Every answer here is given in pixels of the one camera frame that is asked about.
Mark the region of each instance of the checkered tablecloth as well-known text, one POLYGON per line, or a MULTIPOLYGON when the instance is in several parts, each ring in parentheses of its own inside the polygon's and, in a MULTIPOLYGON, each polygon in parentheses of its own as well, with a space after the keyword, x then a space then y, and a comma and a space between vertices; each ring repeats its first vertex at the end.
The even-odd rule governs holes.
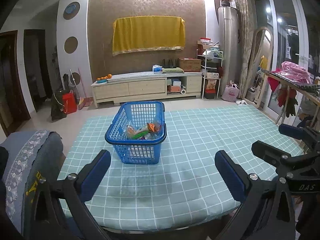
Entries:
MULTIPOLYGON (((111 166, 91 201, 97 222, 107 228, 155 231, 181 228, 220 217, 239 203, 232 198, 214 165, 225 150, 247 173, 271 179, 275 169, 252 155, 257 140, 292 156, 298 144, 254 106, 231 106, 165 112, 168 136, 156 165, 123 164, 104 135, 113 116, 86 121, 59 174, 78 173, 101 149, 110 151, 111 166)), ((66 216, 71 216, 61 200, 66 216)))

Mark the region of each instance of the vase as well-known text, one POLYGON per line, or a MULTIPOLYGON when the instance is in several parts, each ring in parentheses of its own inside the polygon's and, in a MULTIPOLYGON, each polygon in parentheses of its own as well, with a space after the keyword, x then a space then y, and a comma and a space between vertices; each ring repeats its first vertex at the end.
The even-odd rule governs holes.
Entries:
POLYGON ((222 0, 222 1, 221 1, 221 6, 223 6, 223 7, 230 7, 230 2, 229 2, 229 1, 226 1, 226 0, 222 0))

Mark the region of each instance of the wooden tv stand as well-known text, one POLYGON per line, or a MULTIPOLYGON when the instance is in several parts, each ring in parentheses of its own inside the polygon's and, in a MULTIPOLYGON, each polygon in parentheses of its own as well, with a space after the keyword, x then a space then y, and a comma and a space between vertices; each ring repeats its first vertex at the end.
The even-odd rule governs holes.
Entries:
POLYGON ((91 85, 94 104, 113 101, 115 105, 123 102, 200 96, 202 85, 201 72, 153 73, 138 72, 114 75, 108 82, 91 85), (167 78, 179 78, 186 86, 187 93, 167 92, 167 78))

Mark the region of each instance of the brown wallpaper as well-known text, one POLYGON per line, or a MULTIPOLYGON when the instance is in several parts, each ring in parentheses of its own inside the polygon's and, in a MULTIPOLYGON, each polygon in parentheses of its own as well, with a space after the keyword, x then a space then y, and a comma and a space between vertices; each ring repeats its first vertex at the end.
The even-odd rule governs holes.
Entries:
POLYGON ((205 37, 204 0, 89 0, 88 47, 92 81, 109 73, 151 71, 163 59, 195 57, 205 37), (132 16, 177 16, 185 20, 186 46, 180 51, 145 51, 112 56, 113 22, 132 16))

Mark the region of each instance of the yellow cloth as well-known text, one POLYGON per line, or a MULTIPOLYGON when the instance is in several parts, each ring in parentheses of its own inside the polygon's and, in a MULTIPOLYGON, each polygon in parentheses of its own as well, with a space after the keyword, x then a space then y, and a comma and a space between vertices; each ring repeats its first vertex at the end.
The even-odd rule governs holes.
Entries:
POLYGON ((173 16, 137 16, 113 23, 113 56, 121 53, 183 49, 184 20, 173 16))
POLYGON ((268 59, 264 55, 262 55, 261 61, 260 61, 260 68, 267 70, 267 64, 268 64, 268 59))

